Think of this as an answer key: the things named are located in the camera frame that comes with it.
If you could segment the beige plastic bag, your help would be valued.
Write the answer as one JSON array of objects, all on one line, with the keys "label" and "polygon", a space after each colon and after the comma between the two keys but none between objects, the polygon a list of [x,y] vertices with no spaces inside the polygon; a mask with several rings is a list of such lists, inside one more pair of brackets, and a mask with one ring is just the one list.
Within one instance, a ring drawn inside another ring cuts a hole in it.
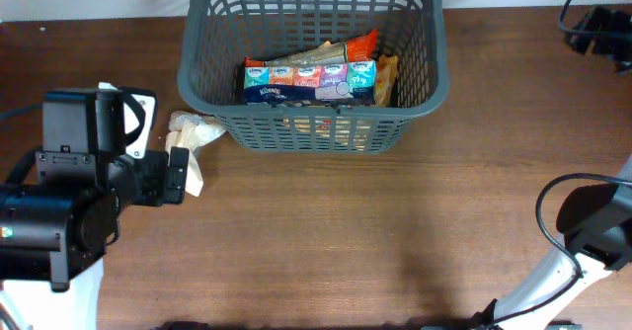
[{"label": "beige plastic bag", "polygon": [[176,111],[170,116],[168,129],[165,150],[170,152],[172,147],[179,147],[189,151],[185,191],[198,197],[203,188],[203,176],[197,153],[202,147],[221,137],[226,128],[215,117]]}]

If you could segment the beige snack bag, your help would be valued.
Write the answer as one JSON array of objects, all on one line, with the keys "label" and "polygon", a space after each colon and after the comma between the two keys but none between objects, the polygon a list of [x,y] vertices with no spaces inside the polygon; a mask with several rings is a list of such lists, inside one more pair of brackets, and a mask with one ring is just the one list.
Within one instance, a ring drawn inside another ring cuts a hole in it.
[{"label": "beige snack bag", "polygon": [[[391,105],[391,94],[398,75],[398,57],[382,54],[376,62],[376,83],[374,86],[374,107],[388,108]],[[352,121],[337,118],[336,130],[332,131],[333,123],[325,118],[315,119],[315,133],[320,138],[334,138],[334,145],[353,145],[355,150],[365,150],[368,141],[371,122],[358,120],[355,124],[355,135],[352,135]]]}]

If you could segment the grey plastic shopping basket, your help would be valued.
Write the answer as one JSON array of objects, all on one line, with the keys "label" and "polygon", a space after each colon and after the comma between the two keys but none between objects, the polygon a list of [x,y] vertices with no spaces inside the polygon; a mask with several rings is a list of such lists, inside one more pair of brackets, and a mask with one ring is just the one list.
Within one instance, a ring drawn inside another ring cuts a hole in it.
[{"label": "grey plastic shopping basket", "polygon": [[376,154],[447,96],[442,0],[190,0],[178,87],[246,148]]}]

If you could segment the tissue multipack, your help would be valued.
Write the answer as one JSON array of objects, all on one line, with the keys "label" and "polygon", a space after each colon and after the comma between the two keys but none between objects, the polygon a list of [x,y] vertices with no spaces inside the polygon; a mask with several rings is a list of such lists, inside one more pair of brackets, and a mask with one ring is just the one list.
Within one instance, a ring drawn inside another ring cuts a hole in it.
[{"label": "tissue multipack", "polygon": [[246,67],[246,104],[373,105],[376,62]]}]

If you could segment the spaghetti pack orange ends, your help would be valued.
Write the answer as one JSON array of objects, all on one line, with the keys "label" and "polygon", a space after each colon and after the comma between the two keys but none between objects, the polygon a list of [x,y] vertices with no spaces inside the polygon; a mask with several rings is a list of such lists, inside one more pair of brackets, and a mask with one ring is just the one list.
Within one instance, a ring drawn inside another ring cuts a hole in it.
[{"label": "spaghetti pack orange ends", "polygon": [[325,42],[317,48],[269,61],[245,59],[246,67],[310,66],[368,61],[375,50],[378,30],[349,41]]}]

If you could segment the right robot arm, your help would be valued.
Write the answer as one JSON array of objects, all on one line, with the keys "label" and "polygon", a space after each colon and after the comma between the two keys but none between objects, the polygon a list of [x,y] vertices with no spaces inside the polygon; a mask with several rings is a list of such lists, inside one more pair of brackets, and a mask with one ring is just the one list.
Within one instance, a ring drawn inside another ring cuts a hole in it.
[{"label": "right robot arm", "polygon": [[[589,184],[563,201],[554,237],[542,217],[543,202],[572,180]],[[615,177],[573,173],[553,179],[536,199],[535,218],[552,248],[519,286],[479,314],[479,329],[545,329],[581,292],[631,263],[631,163]]]}]

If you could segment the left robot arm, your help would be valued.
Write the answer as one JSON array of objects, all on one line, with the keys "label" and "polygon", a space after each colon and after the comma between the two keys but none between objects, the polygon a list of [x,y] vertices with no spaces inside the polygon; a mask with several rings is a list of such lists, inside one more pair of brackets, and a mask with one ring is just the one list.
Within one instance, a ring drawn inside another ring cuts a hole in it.
[{"label": "left robot arm", "polygon": [[149,90],[54,90],[40,107],[42,144],[1,185],[1,326],[93,329],[122,212],[181,204],[189,152],[148,149]]}]

